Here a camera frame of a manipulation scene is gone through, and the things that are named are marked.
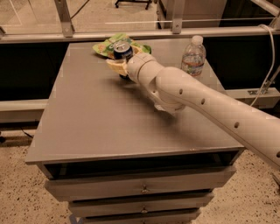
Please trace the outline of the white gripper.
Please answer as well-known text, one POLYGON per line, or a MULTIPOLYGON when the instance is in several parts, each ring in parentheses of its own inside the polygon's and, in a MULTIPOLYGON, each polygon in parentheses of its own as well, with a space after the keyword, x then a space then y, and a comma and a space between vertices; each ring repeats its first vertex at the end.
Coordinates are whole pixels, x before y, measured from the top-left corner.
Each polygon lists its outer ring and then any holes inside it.
POLYGON ((158 63, 148 53, 142 52, 142 48, 132 46, 133 56, 128 64, 125 59, 107 59, 106 63, 110 69, 122 76, 129 76, 135 83, 150 83, 156 76, 158 63))

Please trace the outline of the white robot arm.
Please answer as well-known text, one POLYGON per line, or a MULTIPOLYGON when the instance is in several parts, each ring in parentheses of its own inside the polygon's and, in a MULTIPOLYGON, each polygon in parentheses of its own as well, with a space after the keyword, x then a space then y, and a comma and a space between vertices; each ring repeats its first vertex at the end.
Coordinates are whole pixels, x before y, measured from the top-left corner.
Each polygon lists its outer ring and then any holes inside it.
POLYGON ((115 45, 111 69, 138 84, 158 109, 174 114, 190 107, 215 123, 270 166, 280 169, 280 120, 211 89, 149 53, 115 45))

